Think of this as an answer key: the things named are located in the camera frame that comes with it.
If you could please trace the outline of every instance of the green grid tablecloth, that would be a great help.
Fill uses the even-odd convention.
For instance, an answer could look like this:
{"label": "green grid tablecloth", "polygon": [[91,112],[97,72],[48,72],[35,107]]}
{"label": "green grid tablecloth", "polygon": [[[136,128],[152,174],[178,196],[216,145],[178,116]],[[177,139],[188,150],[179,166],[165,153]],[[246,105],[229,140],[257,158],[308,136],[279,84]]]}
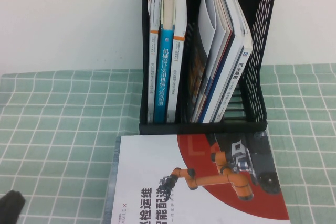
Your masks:
{"label": "green grid tablecloth", "polygon": [[[0,195],[19,223],[102,222],[114,142],[138,134],[142,70],[0,80]],[[336,65],[264,66],[268,134],[292,223],[336,220]]]}

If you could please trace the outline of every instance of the black file holder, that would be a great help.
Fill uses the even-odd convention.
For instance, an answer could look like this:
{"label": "black file holder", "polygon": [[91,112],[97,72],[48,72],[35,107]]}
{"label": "black file holder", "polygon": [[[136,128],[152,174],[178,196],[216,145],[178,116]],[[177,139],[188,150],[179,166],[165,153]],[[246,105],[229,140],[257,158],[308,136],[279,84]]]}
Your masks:
{"label": "black file holder", "polygon": [[266,39],[272,14],[274,0],[238,0],[249,24],[253,51],[239,80],[241,101],[230,101],[230,104],[239,103],[241,109],[227,109],[229,111],[244,112],[244,116],[224,117],[219,123],[184,123],[183,116],[186,106],[186,78],[187,66],[194,36],[194,27],[197,25],[198,10],[201,0],[187,0],[188,26],[183,52],[179,95],[176,108],[176,122],[165,124],[147,124],[148,108],[148,67],[149,67],[149,14],[147,0],[142,0],[142,36],[143,36],[143,87],[140,108],[139,131],[141,135],[154,134],[197,134],[197,133],[224,133],[224,132],[256,132],[267,127],[266,107],[260,86],[260,68],[265,51]]}

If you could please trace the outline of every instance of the blue book spine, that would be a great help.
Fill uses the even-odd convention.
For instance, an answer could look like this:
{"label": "blue book spine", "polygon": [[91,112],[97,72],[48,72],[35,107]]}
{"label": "blue book spine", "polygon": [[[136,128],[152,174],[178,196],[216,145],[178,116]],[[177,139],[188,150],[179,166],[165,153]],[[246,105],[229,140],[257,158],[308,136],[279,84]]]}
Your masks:
{"label": "blue book spine", "polygon": [[160,54],[157,63],[154,123],[164,123],[166,118],[165,110],[172,62],[173,38],[174,29],[166,30],[161,28]]}

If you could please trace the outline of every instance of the book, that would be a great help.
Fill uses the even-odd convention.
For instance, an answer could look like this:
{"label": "book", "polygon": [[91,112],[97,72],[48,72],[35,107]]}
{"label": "book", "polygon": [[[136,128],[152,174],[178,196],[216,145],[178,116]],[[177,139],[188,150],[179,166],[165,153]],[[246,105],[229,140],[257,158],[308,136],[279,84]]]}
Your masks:
{"label": "book", "polygon": [[123,136],[105,222],[290,224],[265,131]]}
{"label": "book", "polygon": [[186,118],[190,122],[196,106],[196,100],[204,78],[213,38],[216,31],[216,11],[214,0],[201,0],[199,6],[198,25],[194,35],[194,46],[188,69],[188,102]]}
{"label": "book", "polygon": [[196,107],[193,112],[192,121],[193,123],[198,121],[199,115],[204,107],[205,99],[209,93],[210,87],[212,85],[214,75],[216,74],[219,63],[221,61],[225,62],[228,50],[231,46],[230,37],[232,34],[232,24],[230,23],[228,16],[228,11],[224,0],[214,0],[217,27],[213,39],[212,49],[209,56],[209,61],[206,64],[205,78],[202,81],[200,94],[197,98]]}
{"label": "book", "polygon": [[223,89],[221,94],[221,99],[217,104],[217,110],[213,113],[212,121],[215,123],[218,123],[222,120],[224,116],[224,112],[228,106],[228,103],[233,95],[233,92],[238,84],[238,81],[240,79],[240,76],[242,75],[245,65],[248,61],[249,56],[251,55],[252,49],[253,49],[253,41],[250,29],[248,27],[246,18],[243,14],[243,11],[238,3],[238,0],[235,0],[236,3],[239,6],[239,11],[241,13],[241,17],[243,19],[243,28],[245,33],[245,40],[244,40],[244,46],[242,49],[242,53],[239,56],[239,60],[237,61],[234,70],[231,73],[230,80],[226,87]]}
{"label": "book", "polygon": [[167,89],[170,79],[176,0],[161,0],[160,51],[155,91],[154,123],[166,119]]}
{"label": "book", "polygon": [[155,80],[156,80],[156,60],[157,43],[159,37],[161,0],[148,0],[148,12],[150,19],[150,38],[149,38],[149,77],[148,77],[148,112],[147,122],[153,123],[154,102],[155,102]]}
{"label": "book", "polygon": [[167,106],[167,123],[175,122],[186,26],[187,0],[176,0],[172,64]]}
{"label": "book", "polygon": [[230,75],[233,72],[237,61],[239,60],[244,43],[245,34],[243,23],[236,0],[225,0],[225,3],[227,5],[229,17],[233,24],[233,42],[230,48],[227,49],[229,52],[225,62],[221,61],[220,63],[219,69],[221,71],[217,71],[212,86],[210,87],[208,96],[206,97],[203,110],[198,119],[198,121],[202,123],[212,122],[213,114],[218,108],[218,102],[221,99],[223,89],[227,86]]}

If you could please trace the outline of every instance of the white wall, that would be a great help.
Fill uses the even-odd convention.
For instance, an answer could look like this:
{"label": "white wall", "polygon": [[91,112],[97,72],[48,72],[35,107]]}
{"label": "white wall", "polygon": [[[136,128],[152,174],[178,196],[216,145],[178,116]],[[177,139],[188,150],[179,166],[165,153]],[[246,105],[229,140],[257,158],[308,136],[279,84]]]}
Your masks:
{"label": "white wall", "polygon": [[[336,0],[275,0],[264,64],[336,62]],[[0,0],[0,74],[141,68],[141,0]]]}
{"label": "white wall", "polygon": [[0,74],[142,68],[141,0],[0,0]]}
{"label": "white wall", "polygon": [[336,62],[336,0],[275,0],[264,64]]}

